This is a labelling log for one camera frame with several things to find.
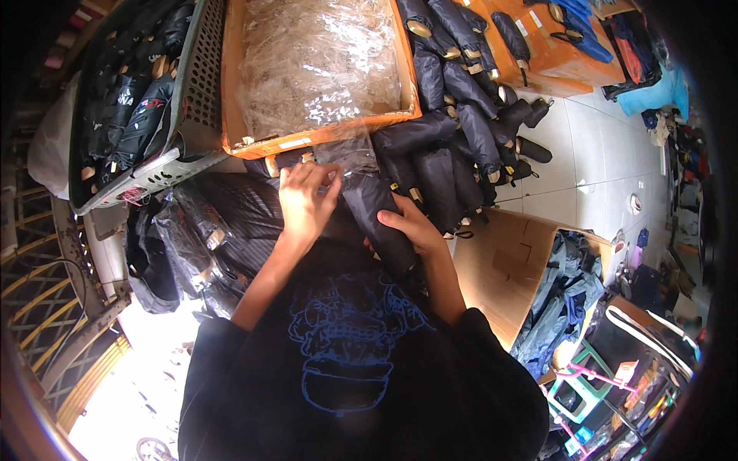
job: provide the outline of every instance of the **clear plastic wrap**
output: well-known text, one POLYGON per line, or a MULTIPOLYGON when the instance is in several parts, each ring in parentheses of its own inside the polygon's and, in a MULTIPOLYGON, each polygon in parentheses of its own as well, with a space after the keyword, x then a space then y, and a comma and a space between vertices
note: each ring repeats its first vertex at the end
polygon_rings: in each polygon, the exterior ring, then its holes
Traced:
POLYGON ((400 109, 387 0, 254 0, 236 94, 262 140, 400 109))

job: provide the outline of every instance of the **red fabric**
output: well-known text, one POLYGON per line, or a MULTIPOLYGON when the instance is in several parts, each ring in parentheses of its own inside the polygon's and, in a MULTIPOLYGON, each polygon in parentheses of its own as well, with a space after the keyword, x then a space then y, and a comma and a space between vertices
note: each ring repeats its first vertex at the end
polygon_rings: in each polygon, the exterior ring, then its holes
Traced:
POLYGON ((620 48, 620 54, 623 56, 625 62, 625 68, 630 74, 630 78, 636 83, 641 82, 641 62, 638 60, 638 56, 633 52, 633 48, 628 43, 628 40, 615 37, 615 42, 620 48))

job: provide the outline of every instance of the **plastic stool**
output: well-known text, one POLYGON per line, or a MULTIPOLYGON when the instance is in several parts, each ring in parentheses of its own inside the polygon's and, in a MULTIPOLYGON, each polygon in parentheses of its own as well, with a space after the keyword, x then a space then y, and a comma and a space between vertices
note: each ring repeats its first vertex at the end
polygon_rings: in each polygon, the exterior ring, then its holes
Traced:
MULTIPOLYGON (((602 357, 600 357, 599 354, 592 348, 592 346, 590 346, 590 344, 584 339, 582 339, 582 346, 584 347, 584 349, 578 354, 577 357, 575 357, 571 361, 571 363, 584 366, 584 363, 587 362, 589 357, 592 357, 592 359, 597 362, 600 368, 602 368, 603 373, 608 378, 612 379, 615 377, 607 364, 604 363, 604 360, 602 360, 602 357)), ((553 386, 548 392, 546 398, 548 399, 548 402, 554 408, 559 410, 559 412, 561 412, 565 417, 572 420, 574 423, 579 424, 584 421, 584 419, 592 412, 592 410, 595 409, 595 407, 600 402, 602 402, 602 400, 607 396, 607 393, 610 391, 610 389, 612 389, 612 387, 612 384, 604 383, 604 386, 602 386, 601 389, 595 389, 585 376, 582 376, 578 373, 572 375, 571 377, 567 377, 566 374, 557 373, 556 381, 554 381, 553 386), (563 406, 560 402, 556 400, 556 393, 559 391, 561 385, 564 384, 564 382, 568 383, 572 387, 572 389, 574 389, 574 392, 579 394, 579 396, 582 398, 582 402, 573 411, 569 411, 565 406, 563 406)))

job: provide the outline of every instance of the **open cardboard box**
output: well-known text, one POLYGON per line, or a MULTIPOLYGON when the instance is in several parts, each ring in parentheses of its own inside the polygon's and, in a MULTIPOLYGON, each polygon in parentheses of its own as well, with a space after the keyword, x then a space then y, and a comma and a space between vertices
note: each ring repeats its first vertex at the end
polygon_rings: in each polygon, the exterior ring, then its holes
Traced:
POLYGON ((459 239, 454 266, 467 307, 476 307, 492 332, 509 351, 543 277, 554 236, 560 230, 581 232, 599 255, 603 270, 610 262, 610 242, 597 235, 548 219, 522 213, 485 209, 489 224, 479 220, 470 229, 474 238, 459 239))
POLYGON ((415 119, 422 115, 418 98, 418 88, 415 84, 415 68, 413 67, 413 54, 410 50, 410 42, 399 20, 400 13, 395 0, 385 0, 395 17, 395 56, 397 71, 400 80, 400 111, 377 114, 346 123, 329 125, 315 130, 301 131, 276 139, 254 142, 245 147, 236 147, 244 143, 244 137, 248 136, 246 123, 241 108, 235 100, 234 95, 241 84, 241 71, 238 64, 244 59, 246 50, 242 40, 244 9, 247 0, 232 0, 228 2, 225 30, 223 33, 223 58, 221 70, 221 101, 222 101, 222 123, 223 123, 223 149, 233 156, 242 159, 259 159, 264 156, 291 150, 308 145, 330 142, 337 139, 352 136, 355 130, 351 125, 357 127, 366 125, 371 131, 378 130, 384 126, 393 125, 405 120, 415 119))

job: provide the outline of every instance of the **blue fabric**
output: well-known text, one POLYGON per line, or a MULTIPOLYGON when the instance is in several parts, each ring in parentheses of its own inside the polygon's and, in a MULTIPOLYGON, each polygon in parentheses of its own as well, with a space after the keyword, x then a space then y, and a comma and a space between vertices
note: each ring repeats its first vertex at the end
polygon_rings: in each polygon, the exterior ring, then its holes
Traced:
POLYGON ((667 104, 676 104, 682 118, 685 120, 689 118, 689 96, 679 66, 674 70, 661 66, 661 80, 654 86, 619 94, 618 102, 627 117, 640 114, 647 109, 659 109, 667 104))

